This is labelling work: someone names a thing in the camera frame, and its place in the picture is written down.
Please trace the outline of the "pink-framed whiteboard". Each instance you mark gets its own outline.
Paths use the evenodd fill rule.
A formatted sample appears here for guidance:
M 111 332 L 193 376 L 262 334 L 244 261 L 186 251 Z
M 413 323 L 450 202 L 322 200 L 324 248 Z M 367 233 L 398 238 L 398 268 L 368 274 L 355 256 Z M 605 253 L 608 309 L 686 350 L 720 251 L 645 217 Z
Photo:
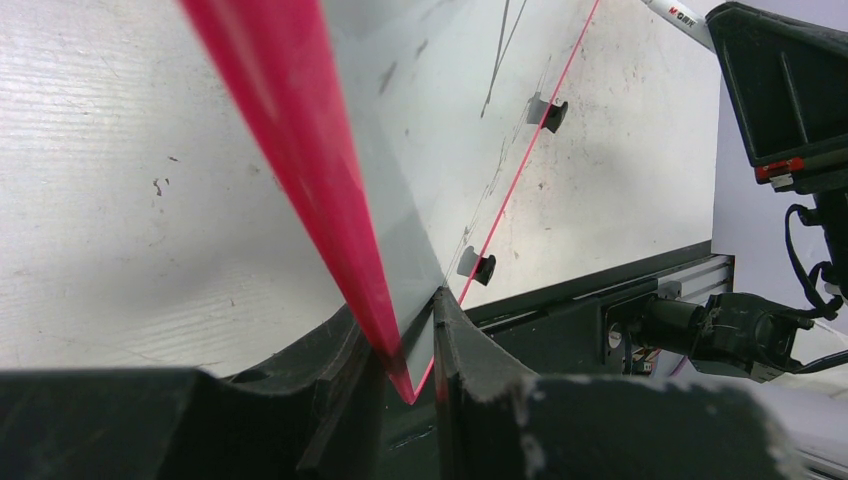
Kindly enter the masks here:
M 464 295 L 593 1 L 186 1 L 209 54 L 406 402 L 428 304 Z

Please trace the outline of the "black whiteboard marker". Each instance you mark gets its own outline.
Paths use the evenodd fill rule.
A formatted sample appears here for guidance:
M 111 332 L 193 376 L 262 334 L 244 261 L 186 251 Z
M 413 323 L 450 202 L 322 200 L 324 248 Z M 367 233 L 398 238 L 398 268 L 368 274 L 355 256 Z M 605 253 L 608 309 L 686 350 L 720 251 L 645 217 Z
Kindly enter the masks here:
M 642 0 L 642 3 L 696 43 L 715 52 L 704 16 L 677 0 Z

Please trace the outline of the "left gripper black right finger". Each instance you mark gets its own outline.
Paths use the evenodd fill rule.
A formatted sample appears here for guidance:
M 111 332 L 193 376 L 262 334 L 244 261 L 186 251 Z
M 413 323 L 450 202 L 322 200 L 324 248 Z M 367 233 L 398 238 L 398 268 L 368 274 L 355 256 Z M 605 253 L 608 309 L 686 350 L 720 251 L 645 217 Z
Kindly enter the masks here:
M 433 297 L 444 479 L 801 479 L 775 416 L 722 383 L 541 376 Z

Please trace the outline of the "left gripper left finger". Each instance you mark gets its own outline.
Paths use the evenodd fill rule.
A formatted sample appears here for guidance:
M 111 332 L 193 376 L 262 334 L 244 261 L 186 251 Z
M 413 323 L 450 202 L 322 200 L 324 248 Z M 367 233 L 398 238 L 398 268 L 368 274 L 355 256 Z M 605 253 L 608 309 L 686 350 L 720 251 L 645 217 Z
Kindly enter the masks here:
M 218 378 L 199 368 L 1 375 L 5 479 L 366 479 L 385 374 L 347 308 Z

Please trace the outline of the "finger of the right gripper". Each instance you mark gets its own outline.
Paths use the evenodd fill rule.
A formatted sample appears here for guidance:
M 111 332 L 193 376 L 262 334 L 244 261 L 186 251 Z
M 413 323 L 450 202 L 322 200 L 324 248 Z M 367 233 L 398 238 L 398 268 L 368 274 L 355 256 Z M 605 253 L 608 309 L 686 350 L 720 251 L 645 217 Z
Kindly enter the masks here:
M 758 184 L 847 185 L 847 34 L 739 2 L 706 25 Z

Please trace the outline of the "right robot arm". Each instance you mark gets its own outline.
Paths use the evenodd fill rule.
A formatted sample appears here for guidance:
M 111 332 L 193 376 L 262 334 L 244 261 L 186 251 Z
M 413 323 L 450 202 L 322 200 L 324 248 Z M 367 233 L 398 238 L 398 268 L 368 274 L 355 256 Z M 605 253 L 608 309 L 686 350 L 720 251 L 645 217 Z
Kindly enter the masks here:
M 627 322 L 628 343 L 687 357 L 700 372 L 768 382 L 842 366 L 845 352 L 801 363 L 798 331 L 832 320 L 847 300 L 847 35 L 739 2 L 699 15 L 679 1 L 649 8 L 714 53 L 758 184 L 809 195 L 789 206 L 823 232 L 829 257 L 805 268 L 788 254 L 808 309 L 748 293 L 704 305 L 654 297 Z

